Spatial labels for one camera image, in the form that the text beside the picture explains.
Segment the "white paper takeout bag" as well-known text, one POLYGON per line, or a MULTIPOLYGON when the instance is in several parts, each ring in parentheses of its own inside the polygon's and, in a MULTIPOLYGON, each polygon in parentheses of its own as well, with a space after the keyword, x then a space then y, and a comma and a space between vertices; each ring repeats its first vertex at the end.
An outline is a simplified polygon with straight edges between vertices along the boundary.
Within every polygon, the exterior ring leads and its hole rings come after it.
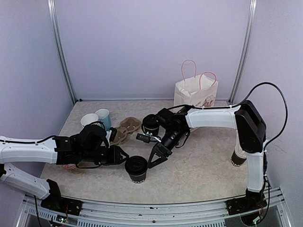
POLYGON ((175 84, 175 106, 187 104, 195 107, 212 107, 218 89, 217 76, 212 72, 185 78, 175 84))

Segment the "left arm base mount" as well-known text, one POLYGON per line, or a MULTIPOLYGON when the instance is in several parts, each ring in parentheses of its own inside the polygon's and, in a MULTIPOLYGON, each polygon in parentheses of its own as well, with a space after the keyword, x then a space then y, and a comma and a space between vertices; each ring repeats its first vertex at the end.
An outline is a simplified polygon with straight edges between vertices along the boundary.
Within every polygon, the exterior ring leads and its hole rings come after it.
POLYGON ((68 215, 79 216, 82 208, 82 201, 65 197, 49 197, 42 200, 41 207, 68 215))

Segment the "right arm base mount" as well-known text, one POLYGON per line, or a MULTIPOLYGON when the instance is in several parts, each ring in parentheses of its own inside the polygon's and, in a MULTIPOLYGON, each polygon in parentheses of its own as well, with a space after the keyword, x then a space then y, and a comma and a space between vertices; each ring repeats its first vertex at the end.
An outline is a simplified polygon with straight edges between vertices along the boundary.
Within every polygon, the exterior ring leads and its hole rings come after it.
POLYGON ((229 215, 240 214, 267 206, 265 196, 244 196, 227 200, 226 207, 229 215))

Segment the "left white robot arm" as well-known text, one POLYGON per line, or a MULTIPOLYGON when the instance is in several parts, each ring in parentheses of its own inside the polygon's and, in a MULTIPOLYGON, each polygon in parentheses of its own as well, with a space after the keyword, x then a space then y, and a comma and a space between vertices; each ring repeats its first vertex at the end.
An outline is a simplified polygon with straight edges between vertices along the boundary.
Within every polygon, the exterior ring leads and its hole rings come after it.
POLYGON ((42 140, 14 141, 0 138, 0 181, 17 189, 30 193, 48 203, 56 210, 66 206, 66 199, 61 196, 58 184, 52 180, 37 178, 14 166, 17 162, 39 162, 56 165, 80 162, 93 163, 93 168, 119 165, 129 155, 119 146, 110 142, 116 130, 106 131, 96 124, 85 126, 80 133, 66 136, 50 136, 42 140))

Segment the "black plastic cup lid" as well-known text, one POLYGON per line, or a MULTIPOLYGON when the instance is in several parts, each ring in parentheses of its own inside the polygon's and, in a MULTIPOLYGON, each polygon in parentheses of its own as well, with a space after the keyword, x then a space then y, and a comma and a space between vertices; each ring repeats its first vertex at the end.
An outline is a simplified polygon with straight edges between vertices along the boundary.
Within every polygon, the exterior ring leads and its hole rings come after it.
POLYGON ((155 114, 149 114, 146 117, 144 117, 142 122, 143 127, 147 129, 156 129, 159 127, 159 124, 156 121, 156 115, 155 114))

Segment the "black paper coffee cup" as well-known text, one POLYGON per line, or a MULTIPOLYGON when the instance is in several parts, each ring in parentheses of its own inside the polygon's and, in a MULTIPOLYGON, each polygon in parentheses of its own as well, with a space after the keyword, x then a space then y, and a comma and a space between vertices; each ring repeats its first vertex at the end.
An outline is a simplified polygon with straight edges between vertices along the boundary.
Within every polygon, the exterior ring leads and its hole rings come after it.
POLYGON ((142 121, 143 132, 148 135, 158 136, 160 125, 156 121, 155 114, 149 114, 142 121))

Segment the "brown cardboard cup carrier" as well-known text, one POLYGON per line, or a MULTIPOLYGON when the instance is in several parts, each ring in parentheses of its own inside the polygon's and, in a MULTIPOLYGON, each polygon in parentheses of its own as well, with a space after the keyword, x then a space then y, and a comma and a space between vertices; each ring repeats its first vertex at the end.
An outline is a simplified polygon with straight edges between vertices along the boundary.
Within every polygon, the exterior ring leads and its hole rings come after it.
POLYGON ((114 140, 111 142, 113 145, 121 144, 128 134, 134 133, 141 127, 141 121, 135 117, 127 117, 122 120, 117 128, 117 133, 114 140))

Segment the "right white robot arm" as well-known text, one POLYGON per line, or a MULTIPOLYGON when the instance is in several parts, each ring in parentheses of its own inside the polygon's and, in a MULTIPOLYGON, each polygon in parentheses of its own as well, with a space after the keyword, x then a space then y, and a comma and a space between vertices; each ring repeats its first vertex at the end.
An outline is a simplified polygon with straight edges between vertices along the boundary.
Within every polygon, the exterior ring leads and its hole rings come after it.
POLYGON ((148 168, 153 168, 165 161, 178 147, 183 136, 189 136, 190 130, 202 127, 231 128, 237 131, 236 145, 246 156, 248 167, 248 186, 250 192, 242 199, 242 206, 252 210, 261 197, 258 192, 264 185, 264 152, 266 124, 250 100, 228 107, 195 107, 178 105, 178 112, 172 108, 163 108, 156 115, 156 122, 165 129, 165 134, 150 153, 148 168))

